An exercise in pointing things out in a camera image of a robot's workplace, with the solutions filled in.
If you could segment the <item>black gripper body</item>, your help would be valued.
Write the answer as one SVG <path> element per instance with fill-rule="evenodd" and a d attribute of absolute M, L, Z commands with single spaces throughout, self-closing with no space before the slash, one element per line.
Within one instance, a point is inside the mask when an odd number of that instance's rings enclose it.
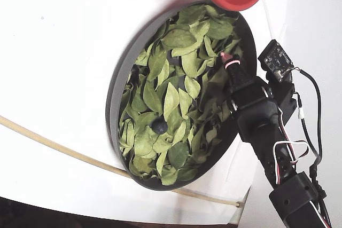
<path fill-rule="evenodd" d="M 279 127 L 278 104 L 269 89 L 259 77 L 237 83 L 230 89 L 232 116 L 244 142 L 251 143 L 262 129 Z"/>

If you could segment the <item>black gripper finger with pink tip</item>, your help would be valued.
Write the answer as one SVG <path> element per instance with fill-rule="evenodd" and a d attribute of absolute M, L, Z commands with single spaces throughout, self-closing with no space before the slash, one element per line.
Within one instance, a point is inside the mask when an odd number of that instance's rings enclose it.
<path fill-rule="evenodd" d="M 238 54 L 220 53 L 225 72 L 228 74 L 227 93 L 242 94 L 252 86 L 253 80 L 241 67 L 240 56 Z"/>

